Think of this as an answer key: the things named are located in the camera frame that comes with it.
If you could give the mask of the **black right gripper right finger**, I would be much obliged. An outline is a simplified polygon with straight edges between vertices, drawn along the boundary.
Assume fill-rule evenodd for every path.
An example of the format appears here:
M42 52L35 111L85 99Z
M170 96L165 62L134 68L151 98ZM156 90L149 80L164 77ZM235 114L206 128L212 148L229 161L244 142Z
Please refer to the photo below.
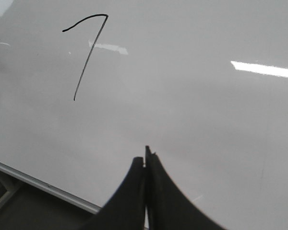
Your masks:
M158 155L145 147L146 205L151 230L222 230L180 191Z

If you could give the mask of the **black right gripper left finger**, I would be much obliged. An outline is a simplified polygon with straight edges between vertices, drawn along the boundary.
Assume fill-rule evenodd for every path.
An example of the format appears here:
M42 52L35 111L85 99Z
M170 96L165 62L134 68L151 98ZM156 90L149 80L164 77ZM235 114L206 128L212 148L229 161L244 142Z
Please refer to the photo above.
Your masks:
M145 176L142 157L135 157L124 180L110 200L90 218L82 230L143 230Z

